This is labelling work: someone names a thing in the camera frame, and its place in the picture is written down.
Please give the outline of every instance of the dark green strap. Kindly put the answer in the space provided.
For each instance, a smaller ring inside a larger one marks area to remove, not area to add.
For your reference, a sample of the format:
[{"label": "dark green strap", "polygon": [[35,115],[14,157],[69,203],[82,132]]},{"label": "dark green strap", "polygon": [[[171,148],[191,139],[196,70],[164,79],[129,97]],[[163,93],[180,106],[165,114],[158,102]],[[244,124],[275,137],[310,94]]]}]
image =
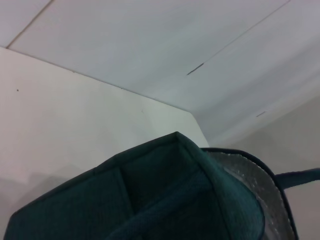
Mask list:
[{"label": "dark green strap", "polygon": [[305,171],[294,171],[275,175],[282,189],[288,189],[301,184],[320,180],[320,168]]},{"label": "dark green strap", "polygon": [[191,202],[201,192],[212,189],[206,175],[198,171],[188,179],[180,181],[182,185],[171,186],[154,202],[148,204],[125,224],[112,232],[105,240],[130,240],[142,235],[174,210]]}]

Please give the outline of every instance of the dark green bag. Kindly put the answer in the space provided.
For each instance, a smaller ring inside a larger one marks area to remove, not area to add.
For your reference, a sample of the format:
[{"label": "dark green bag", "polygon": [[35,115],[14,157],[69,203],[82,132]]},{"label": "dark green bag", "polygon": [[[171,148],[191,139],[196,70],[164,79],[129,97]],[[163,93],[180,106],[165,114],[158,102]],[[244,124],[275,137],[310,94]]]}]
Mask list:
[{"label": "dark green bag", "polygon": [[296,174],[277,178],[248,153],[200,149],[176,132],[29,203],[12,215],[4,239],[297,239],[283,192]]}]

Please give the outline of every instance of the white wall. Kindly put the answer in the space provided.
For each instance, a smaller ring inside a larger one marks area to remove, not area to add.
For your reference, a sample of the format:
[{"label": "white wall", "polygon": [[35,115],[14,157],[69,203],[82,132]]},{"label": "white wall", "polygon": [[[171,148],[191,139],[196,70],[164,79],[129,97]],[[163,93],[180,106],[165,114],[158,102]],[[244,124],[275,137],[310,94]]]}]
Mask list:
[{"label": "white wall", "polygon": [[20,207],[176,131],[208,147],[189,112],[0,48],[0,239]]},{"label": "white wall", "polygon": [[[320,168],[320,96],[229,148],[261,159],[276,173]],[[318,240],[320,182],[285,191],[301,240]]]}]

